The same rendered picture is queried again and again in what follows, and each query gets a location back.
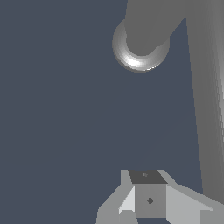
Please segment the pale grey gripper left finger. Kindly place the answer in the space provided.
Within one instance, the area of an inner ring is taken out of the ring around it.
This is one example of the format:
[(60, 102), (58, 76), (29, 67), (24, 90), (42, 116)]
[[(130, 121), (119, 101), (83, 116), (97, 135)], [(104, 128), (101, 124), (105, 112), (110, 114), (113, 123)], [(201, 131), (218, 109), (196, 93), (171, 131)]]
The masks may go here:
[(95, 224), (138, 224), (151, 217), (150, 171), (121, 170), (121, 184), (97, 211)]

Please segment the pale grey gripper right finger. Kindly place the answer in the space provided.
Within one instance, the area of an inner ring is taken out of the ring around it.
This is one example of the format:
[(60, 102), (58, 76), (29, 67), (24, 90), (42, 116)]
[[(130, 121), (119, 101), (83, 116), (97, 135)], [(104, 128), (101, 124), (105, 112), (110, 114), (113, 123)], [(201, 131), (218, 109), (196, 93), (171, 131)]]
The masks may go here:
[(171, 224), (224, 224), (224, 205), (178, 185), (164, 170), (148, 170), (145, 214)]

